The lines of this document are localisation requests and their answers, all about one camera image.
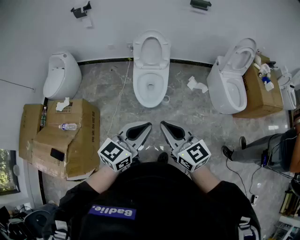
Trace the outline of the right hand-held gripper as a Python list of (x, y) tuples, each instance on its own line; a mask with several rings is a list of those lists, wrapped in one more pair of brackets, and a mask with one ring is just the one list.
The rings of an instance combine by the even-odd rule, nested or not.
[(173, 120), (164, 120), (160, 122), (160, 129), (166, 142), (173, 148), (172, 154), (175, 156), (176, 163), (190, 173), (205, 165), (210, 159), (211, 152), (204, 140), (199, 140), (192, 135), (187, 125)]

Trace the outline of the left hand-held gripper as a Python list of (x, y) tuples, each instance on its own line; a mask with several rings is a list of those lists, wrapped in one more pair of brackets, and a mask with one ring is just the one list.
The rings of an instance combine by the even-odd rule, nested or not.
[(102, 144), (97, 152), (100, 160), (115, 172), (122, 171), (132, 164), (133, 158), (138, 155), (138, 148), (146, 142), (151, 130), (152, 124), (146, 121), (125, 125), (119, 135), (107, 138)]

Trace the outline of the person's right forearm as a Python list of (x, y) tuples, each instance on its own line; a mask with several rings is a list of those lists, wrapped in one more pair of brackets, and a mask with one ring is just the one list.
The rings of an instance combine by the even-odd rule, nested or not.
[(205, 193), (214, 189), (221, 181), (206, 167), (201, 166), (190, 173), (193, 182)]

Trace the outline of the white toilet bowl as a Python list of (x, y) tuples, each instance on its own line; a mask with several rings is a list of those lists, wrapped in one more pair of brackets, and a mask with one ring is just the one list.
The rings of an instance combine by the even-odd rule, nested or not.
[(169, 66), (160, 69), (158, 66), (139, 67), (134, 63), (133, 88), (141, 105), (147, 108), (158, 106), (167, 92)]

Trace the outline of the white button-top toilet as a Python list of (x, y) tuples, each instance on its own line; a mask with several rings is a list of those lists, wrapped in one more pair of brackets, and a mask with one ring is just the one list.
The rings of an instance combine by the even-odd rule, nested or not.
[(207, 77), (213, 107), (221, 114), (236, 114), (247, 107), (247, 94), (243, 82), (255, 58), (256, 42), (245, 38), (230, 48), (225, 56), (217, 56)]

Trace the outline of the crumpled white paper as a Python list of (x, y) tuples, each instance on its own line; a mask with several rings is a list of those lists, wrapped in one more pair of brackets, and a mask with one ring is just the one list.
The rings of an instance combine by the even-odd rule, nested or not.
[(202, 91), (202, 93), (206, 93), (208, 91), (208, 87), (201, 83), (201, 82), (197, 82), (195, 80), (195, 77), (194, 76), (191, 76), (188, 80), (188, 83), (187, 83), (187, 86), (191, 89), (191, 90), (194, 90), (194, 89), (199, 89)]

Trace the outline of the clear plastic water bottle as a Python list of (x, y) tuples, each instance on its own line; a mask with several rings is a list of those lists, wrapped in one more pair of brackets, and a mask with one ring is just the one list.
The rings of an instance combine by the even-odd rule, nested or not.
[(75, 123), (69, 123), (69, 124), (63, 123), (63, 124), (59, 125), (59, 129), (61, 129), (63, 131), (70, 131), (70, 130), (75, 131), (75, 130), (77, 130), (77, 124), (75, 124)]

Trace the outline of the crumpled white tissue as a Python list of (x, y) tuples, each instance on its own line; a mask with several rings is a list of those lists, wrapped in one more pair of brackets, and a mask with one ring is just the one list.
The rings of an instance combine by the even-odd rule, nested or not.
[(57, 103), (56, 111), (62, 112), (65, 107), (69, 106), (69, 104), (70, 104), (69, 97), (66, 97), (63, 102)]

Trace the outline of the black smartphone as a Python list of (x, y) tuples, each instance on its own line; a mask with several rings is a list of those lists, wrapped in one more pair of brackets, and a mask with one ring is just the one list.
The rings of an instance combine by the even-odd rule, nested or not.
[(63, 162), (65, 158), (65, 153), (55, 148), (51, 148), (50, 156), (57, 159), (58, 161)]

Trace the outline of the brown cardboard box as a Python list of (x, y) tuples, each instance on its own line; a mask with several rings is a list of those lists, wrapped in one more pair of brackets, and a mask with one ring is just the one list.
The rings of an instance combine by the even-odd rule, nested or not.
[(259, 77), (259, 70), (252, 63), (243, 75), (247, 94), (247, 107), (232, 116), (234, 118), (255, 119), (282, 111), (283, 100), (273, 70), (270, 71), (270, 81), (273, 83), (274, 88), (267, 91), (262, 79)]

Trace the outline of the black battery pack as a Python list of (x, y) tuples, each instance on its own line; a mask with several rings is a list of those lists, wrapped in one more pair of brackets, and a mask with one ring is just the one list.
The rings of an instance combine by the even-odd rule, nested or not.
[(265, 167), (269, 160), (269, 153), (268, 149), (263, 150), (261, 154), (261, 167)]

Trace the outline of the green label water bottle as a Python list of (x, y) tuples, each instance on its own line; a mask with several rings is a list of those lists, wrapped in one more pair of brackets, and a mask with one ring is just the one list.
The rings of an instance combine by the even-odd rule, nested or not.
[(46, 113), (47, 113), (47, 108), (46, 108), (46, 106), (44, 106), (43, 110), (42, 110), (42, 114), (41, 114), (41, 122), (40, 122), (41, 127), (45, 127)]

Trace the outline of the blue white bottle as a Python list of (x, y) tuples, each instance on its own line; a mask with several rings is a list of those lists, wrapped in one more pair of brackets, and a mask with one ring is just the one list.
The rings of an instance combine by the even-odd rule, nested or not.
[(265, 89), (269, 92), (272, 89), (274, 89), (274, 84), (272, 83), (272, 81), (270, 80), (269, 77), (264, 76), (262, 77), (262, 81), (264, 83)]

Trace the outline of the metal shelf rack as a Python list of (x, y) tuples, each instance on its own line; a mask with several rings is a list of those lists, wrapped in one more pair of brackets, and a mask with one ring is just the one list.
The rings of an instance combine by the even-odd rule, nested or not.
[(281, 240), (293, 240), (300, 233), (300, 197), (289, 187), (279, 211)]

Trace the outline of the black wall shelf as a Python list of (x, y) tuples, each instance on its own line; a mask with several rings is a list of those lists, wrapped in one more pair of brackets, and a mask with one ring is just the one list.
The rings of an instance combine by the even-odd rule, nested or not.
[(207, 11), (208, 7), (211, 7), (211, 2), (206, 0), (191, 0), (190, 5), (193, 8)]

